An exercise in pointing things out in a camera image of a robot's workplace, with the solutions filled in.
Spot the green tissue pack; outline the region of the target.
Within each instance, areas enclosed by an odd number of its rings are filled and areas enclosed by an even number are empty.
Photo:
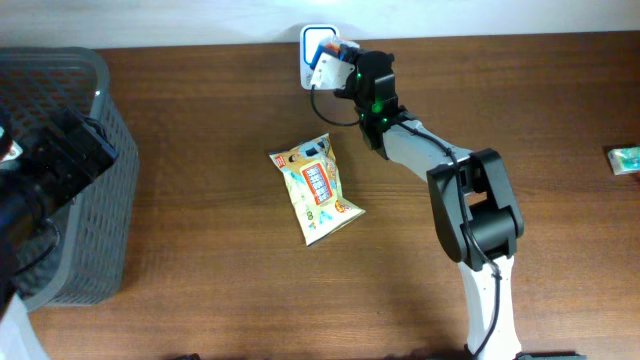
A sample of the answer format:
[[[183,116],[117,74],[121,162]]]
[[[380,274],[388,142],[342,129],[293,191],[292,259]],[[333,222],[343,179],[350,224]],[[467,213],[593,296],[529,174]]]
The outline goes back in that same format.
[[[626,175],[640,171],[640,147],[614,148],[607,154],[615,175]]]

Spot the orange tissue pack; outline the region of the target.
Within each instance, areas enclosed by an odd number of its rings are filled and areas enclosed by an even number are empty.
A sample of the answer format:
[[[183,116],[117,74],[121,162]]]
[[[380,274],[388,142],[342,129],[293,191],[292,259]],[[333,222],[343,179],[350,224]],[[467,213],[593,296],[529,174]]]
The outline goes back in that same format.
[[[320,62],[322,54],[327,54],[341,61],[346,60],[347,62],[351,62],[351,58],[355,56],[360,49],[360,45],[353,41],[345,40],[336,36],[324,38],[316,47],[310,62],[310,68],[316,68]]]

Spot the yellow snack bag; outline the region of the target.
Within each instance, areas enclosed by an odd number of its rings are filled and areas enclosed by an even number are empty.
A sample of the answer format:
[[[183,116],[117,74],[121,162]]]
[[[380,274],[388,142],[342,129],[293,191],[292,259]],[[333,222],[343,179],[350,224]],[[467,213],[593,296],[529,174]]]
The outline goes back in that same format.
[[[328,133],[287,151],[272,152],[307,247],[365,213],[343,196],[340,173]]]

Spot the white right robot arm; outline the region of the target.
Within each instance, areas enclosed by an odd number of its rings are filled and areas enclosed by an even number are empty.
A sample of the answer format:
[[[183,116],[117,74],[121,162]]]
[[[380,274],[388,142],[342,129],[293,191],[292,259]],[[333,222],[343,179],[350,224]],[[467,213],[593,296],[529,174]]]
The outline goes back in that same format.
[[[352,68],[335,94],[354,102],[367,145],[428,185],[437,238],[463,279],[467,352],[474,359],[516,358],[522,346],[511,280],[524,221],[501,156],[427,131],[398,101],[392,55],[343,47],[338,57]]]

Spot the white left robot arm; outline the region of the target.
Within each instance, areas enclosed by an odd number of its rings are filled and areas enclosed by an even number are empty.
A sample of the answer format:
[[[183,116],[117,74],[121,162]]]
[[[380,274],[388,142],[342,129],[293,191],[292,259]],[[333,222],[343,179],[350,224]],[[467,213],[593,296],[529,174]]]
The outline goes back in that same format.
[[[50,216],[112,167],[118,153],[103,125],[70,108],[54,112],[47,124],[18,140],[12,116],[1,109],[1,357],[46,359],[15,278],[43,261],[58,240],[21,266],[17,249]]]

